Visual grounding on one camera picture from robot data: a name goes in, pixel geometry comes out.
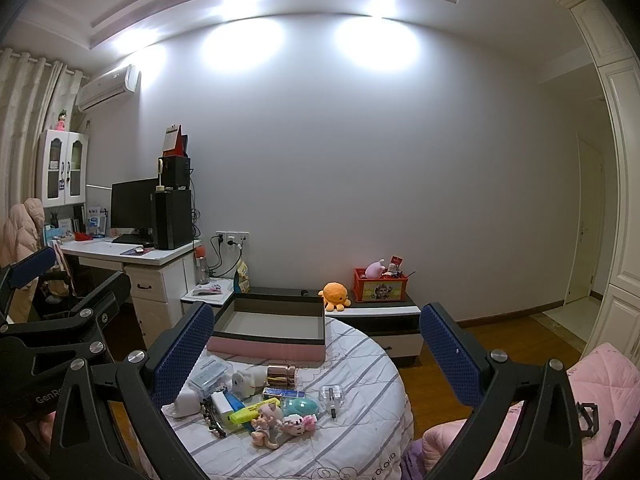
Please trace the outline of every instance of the purple cloth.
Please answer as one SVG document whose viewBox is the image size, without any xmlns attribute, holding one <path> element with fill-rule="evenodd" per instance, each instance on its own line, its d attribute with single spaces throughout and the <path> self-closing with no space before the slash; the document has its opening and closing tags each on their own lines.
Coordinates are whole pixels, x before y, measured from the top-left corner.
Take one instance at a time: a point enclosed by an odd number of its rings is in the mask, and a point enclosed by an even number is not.
<svg viewBox="0 0 640 480">
<path fill-rule="evenodd" d="M 402 453 L 400 471 L 400 480 L 422 480 L 427 475 L 420 439 L 414 440 Z"/>
</svg>

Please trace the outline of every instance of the red storage crate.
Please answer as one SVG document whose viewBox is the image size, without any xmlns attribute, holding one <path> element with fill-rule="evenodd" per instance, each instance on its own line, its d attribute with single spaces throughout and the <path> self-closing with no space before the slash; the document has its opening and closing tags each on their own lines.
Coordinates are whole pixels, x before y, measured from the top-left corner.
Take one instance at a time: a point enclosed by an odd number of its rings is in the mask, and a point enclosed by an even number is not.
<svg viewBox="0 0 640 480">
<path fill-rule="evenodd" d="M 370 301 L 404 301 L 406 282 L 409 281 L 404 274 L 401 278 L 380 278 L 369 280 L 361 278 L 365 269 L 353 269 L 353 294 L 358 303 Z"/>
</svg>

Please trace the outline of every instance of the white tablecloth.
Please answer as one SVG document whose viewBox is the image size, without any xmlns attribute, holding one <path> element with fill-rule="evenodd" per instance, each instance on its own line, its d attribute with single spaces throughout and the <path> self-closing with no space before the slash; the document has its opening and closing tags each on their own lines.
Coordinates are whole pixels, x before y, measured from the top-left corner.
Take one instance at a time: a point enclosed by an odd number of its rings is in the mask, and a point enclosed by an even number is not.
<svg viewBox="0 0 640 480">
<path fill-rule="evenodd" d="M 245 430 L 219 439 L 201 414 L 168 418 L 211 479 L 399 480 L 400 457 L 414 436 L 414 419 L 398 370 L 375 341 L 337 319 L 326 319 L 326 345 L 322 365 L 292 362 L 299 367 L 297 389 L 314 400 L 324 384 L 340 384 L 345 391 L 338 417 L 321 413 L 313 433 L 280 433 L 281 446 L 269 450 L 253 446 Z M 205 349 L 200 359 L 209 355 Z M 236 370 L 269 363 L 218 355 Z M 143 453 L 141 461 L 157 479 Z"/>
</svg>

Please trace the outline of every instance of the black speaker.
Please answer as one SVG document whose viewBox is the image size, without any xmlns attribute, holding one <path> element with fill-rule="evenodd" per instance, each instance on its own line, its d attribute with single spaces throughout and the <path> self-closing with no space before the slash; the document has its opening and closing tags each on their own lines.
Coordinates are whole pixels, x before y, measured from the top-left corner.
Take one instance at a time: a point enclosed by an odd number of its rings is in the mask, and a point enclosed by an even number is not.
<svg viewBox="0 0 640 480">
<path fill-rule="evenodd" d="M 191 173 L 191 159 L 188 156 L 162 156 L 161 182 L 165 187 L 189 189 L 189 175 Z"/>
<path fill-rule="evenodd" d="M 190 189 L 156 191 L 152 203 L 156 249 L 176 249 L 193 240 Z"/>
</svg>

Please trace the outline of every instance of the white air conditioner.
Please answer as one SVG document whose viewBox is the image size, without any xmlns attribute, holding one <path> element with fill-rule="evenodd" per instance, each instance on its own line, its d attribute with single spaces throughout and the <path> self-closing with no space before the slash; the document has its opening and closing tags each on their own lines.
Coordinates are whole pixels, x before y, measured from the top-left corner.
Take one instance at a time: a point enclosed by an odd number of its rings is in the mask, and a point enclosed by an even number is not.
<svg viewBox="0 0 640 480">
<path fill-rule="evenodd" d="M 89 81 L 78 93 L 78 110 L 89 112 L 116 97 L 135 93 L 139 73 L 135 65 L 127 65 Z"/>
</svg>

